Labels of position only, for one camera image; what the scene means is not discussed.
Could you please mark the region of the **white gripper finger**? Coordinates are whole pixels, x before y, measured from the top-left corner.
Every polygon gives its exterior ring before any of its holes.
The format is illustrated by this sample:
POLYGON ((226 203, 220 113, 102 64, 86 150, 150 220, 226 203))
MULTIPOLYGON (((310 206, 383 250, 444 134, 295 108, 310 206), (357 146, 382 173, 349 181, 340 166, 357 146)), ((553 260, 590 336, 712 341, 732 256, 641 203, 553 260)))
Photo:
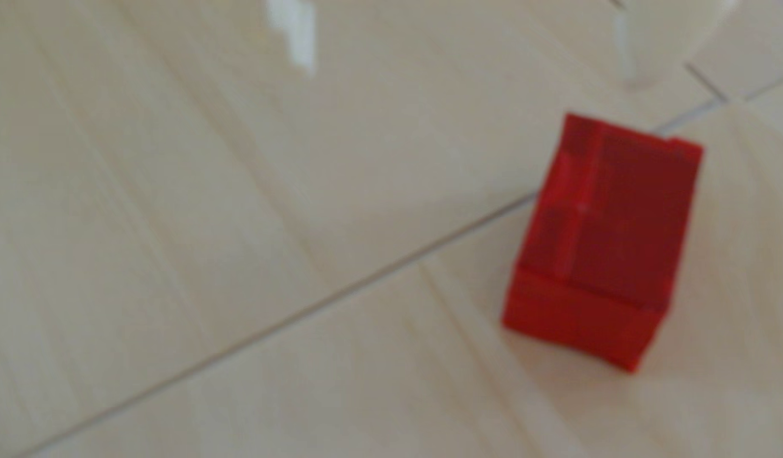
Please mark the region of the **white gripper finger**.
POLYGON ((238 30, 249 45, 282 57, 307 78, 317 69, 316 5, 311 1, 240 1, 238 30))
POLYGON ((739 1, 616 1, 615 45, 629 88, 653 86, 709 40, 739 1))

